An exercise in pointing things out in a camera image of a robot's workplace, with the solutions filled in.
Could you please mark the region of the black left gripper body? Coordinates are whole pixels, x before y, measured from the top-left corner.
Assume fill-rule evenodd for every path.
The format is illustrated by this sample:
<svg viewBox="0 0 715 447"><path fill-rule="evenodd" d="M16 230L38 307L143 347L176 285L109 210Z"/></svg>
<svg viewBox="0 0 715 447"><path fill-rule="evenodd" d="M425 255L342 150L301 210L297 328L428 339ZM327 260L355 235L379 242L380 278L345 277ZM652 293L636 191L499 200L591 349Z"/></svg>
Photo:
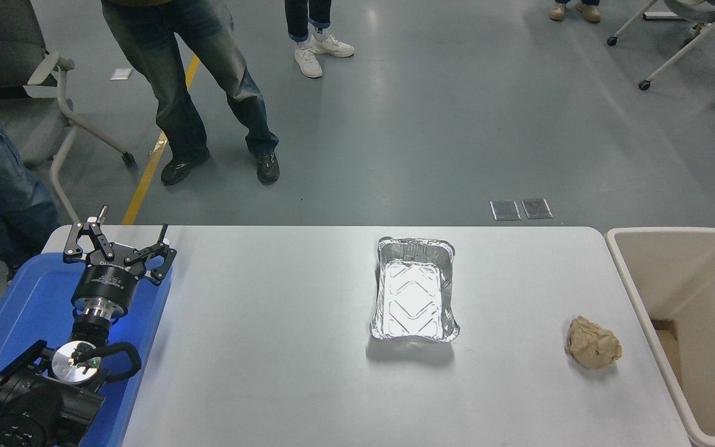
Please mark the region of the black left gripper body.
<svg viewBox="0 0 715 447"><path fill-rule="evenodd" d="M126 258L135 258L136 248L119 243L112 245L114 259L107 261L103 251L92 251L85 259L86 267L79 280L71 303L85 311L99 300L108 300L114 312L130 309L137 283L146 273L144 261L126 266Z"/></svg>

